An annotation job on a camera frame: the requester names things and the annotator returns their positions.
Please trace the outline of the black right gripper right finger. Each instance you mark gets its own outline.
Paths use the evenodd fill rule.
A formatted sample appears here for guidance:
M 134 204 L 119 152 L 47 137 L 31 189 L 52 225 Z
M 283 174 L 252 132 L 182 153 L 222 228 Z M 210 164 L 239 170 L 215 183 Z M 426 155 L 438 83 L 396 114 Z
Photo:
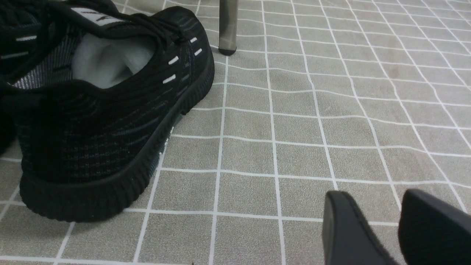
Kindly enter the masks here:
M 417 188 L 405 191 L 398 229 L 408 265 L 469 265 L 470 215 Z

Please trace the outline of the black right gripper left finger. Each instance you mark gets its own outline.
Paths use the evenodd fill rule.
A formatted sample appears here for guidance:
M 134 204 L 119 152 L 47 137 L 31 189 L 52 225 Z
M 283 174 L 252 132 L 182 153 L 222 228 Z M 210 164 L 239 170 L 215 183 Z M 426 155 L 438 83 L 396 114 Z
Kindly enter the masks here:
M 325 195 L 322 242 L 326 265 L 397 265 L 355 199 L 344 191 Z

